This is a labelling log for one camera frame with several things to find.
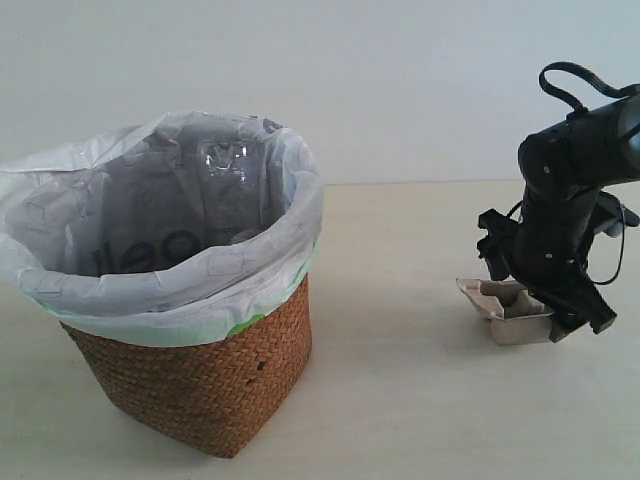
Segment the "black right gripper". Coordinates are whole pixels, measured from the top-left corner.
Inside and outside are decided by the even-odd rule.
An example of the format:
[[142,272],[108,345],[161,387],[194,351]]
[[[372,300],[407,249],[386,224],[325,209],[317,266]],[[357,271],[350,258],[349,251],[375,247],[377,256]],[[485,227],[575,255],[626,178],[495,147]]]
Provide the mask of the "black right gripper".
[[515,278],[540,300],[551,300],[549,340],[558,343],[588,324],[594,334],[609,328],[616,312],[586,276],[580,247],[598,187],[572,194],[541,190],[527,183],[511,254]]

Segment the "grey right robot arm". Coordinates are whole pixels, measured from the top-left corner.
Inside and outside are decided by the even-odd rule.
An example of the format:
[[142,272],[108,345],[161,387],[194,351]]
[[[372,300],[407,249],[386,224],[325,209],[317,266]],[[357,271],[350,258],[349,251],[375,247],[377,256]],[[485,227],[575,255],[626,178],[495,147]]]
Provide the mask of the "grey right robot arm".
[[518,149],[525,180],[521,220],[507,256],[512,276],[552,312],[558,342],[588,325],[596,334],[617,315],[588,273],[594,237],[624,237],[637,213],[606,193],[639,179],[639,98],[580,109],[531,134]]

